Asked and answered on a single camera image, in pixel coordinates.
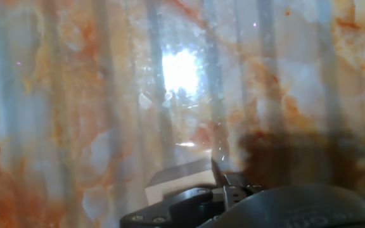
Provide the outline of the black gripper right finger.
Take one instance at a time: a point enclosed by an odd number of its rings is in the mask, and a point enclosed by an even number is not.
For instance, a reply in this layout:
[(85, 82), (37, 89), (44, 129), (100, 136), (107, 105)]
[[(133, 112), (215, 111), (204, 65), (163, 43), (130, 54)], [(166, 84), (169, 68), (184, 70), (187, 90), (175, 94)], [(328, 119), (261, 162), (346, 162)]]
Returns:
[(261, 185), (249, 183), (241, 174), (225, 174), (224, 178), (226, 184), (223, 186), (222, 195), (226, 210), (245, 198), (264, 190)]

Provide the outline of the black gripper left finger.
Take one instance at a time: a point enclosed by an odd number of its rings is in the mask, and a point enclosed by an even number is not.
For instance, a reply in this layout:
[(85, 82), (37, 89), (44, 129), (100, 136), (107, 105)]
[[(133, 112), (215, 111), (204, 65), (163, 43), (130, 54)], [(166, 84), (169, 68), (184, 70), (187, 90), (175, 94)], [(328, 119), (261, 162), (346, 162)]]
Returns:
[(215, 183), (217, 185), (217, 187), (223, 187), (224, 186), (224, 175), (221, 172), (218, 163), (212, 158), (211, 160), (211, 168), (212, 168), (212, 173), (215, 179)]

